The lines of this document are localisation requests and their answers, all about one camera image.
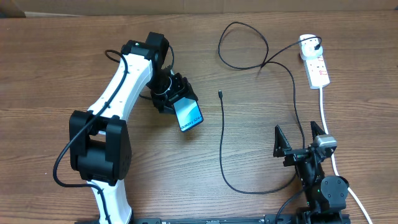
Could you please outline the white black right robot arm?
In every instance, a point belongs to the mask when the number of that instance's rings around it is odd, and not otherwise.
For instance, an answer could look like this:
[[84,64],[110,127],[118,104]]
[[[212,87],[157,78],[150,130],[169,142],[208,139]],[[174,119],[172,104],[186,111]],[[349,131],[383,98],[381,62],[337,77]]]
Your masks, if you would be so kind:
[[[346,208],[349,182],[342,176],[326,176],[321,163],[330,158],[337,147],[336,139],[312,121],[313,142],[302,149],[292,149],[279,126],[275,127],[274,157],[283,157],[285,167],[294,166],[301,181],[302,190],[289,198],[276,215],[266,215],[266,223],[316,223],[348,224]],[[296,209],[291,215],[283,215],[284,208],[301,194],[305,194],[307,206]]]

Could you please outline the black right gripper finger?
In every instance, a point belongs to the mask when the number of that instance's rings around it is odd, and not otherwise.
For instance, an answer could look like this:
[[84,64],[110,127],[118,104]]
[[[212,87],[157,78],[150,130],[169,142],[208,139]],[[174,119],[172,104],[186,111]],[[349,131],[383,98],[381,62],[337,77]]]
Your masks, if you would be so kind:
[[287,151],[291,151],[292,148],[282,132],[279,125],[275,127],[275,142],[274,142],[274,157],[284,157]]
[[311,121],[310,125],[313,139],[315,139],[317,136],[326,134],[326,132],[321,127],[319,127],[319,125],[315,121]]

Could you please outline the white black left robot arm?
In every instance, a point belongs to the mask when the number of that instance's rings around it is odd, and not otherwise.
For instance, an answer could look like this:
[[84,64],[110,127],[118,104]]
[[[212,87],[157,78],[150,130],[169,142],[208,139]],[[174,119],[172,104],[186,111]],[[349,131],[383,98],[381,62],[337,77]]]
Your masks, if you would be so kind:
[[132,147],[127,121],[144,87],[160,113],[174,114],[181,132],[203,122],[198,98],[187,78],[164,60],[171,46],[164,35],[150,32],[145,42],[129,40],[117,52],[118,69],[102,95],[86,111],[69,120],[70,141],[65,150],[70,164],[95,194],[97,223],[133,223],[124,179],[131,165]]

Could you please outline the Samsung Galaxy smartphone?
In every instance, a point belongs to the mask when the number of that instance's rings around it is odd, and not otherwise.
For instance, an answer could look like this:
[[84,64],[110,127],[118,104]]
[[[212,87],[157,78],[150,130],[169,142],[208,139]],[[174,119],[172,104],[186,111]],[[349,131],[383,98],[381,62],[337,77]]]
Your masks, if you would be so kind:
[[174,103],[174,109],[181,132],[187,132],[203,122],[203,116],[196,100],[182,98]]

